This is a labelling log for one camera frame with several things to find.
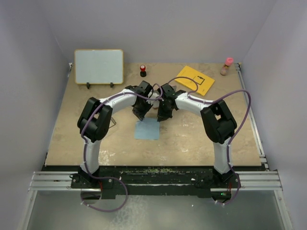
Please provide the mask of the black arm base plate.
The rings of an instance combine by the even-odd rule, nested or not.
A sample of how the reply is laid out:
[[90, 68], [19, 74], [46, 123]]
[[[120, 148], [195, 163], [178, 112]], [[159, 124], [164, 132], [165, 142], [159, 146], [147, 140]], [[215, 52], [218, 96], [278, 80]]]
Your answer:
[[42, 171], [66, 172], [73, 189], [98, 189], [103, 199], [128, 194], [229, 200], [241, 187], [237, 173], [219, 174], [212, 166], [100, 166], [92, 177], [79, 166], [44, 166]]

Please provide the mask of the thin framed sunglasses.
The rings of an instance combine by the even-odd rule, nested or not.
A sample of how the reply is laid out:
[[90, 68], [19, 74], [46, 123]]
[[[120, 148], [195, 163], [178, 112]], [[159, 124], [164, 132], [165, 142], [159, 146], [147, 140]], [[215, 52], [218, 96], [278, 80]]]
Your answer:
[[115, 119], [113, 117], [111, 117], [109, 128], [114, 127], [116, 124], [117, 124], [117, 122], [115, 121]]

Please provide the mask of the pink glasses case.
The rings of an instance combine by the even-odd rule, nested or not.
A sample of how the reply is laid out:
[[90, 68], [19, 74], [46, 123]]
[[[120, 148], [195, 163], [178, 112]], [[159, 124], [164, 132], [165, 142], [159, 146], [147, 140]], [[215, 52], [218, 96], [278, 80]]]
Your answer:
[[166, 98], [177, 98], [177, 87], [171, 86], [170, 84], [166, 83], [161, 86], [162, 90], [156, 90], [154, 93], [160, 94], [162, 92], [162, 97], [160, 99], [166, 99]]

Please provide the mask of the blue cleaning cloth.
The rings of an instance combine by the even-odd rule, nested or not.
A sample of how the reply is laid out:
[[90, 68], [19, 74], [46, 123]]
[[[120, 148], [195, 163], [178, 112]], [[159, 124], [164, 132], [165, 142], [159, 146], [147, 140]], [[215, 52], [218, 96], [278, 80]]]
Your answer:
[[154, 118], [144, 118], [135, 125], [134, 138], [141, 140], [158, 140], [160, 123]]

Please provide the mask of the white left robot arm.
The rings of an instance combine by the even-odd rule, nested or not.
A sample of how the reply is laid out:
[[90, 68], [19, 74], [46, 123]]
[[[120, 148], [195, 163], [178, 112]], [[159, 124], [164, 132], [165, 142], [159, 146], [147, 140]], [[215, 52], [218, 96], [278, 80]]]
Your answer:
[[113, 177], [99, 176], [99, 150], [102, 139], [107, 135], [112, 115], [126, 107], [132, 107], [133, 114], [139, 120], [144, 119], [154, 102], [161, 98], [146, 81], [138, 86], [128, 86], [121, 92], [103, 99], [91, 97], [77, 122], [84, 140], [83, 162], [78, 172], [70, 175], [73, 188], [93, 188], [101, 180], [113, 180]]

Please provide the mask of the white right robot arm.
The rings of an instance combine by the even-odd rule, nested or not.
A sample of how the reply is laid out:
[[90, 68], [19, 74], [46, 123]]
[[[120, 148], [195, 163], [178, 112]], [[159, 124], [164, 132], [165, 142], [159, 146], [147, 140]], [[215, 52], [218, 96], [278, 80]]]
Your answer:
[[216, 103], [189, 97], [188, 93], [175, 91], [169, 84], [157, 90], [162, 94], [159, 99], [157, 121], [172, 118], [173, 110], [186, 110], [201, 117], [205, 133], [213, 142], [214, 166], [213, 182], [217, 187], [225, 187], [230, 183], [231, 172], [231, 140], [235, 135], [237, 123], [226, 102]]

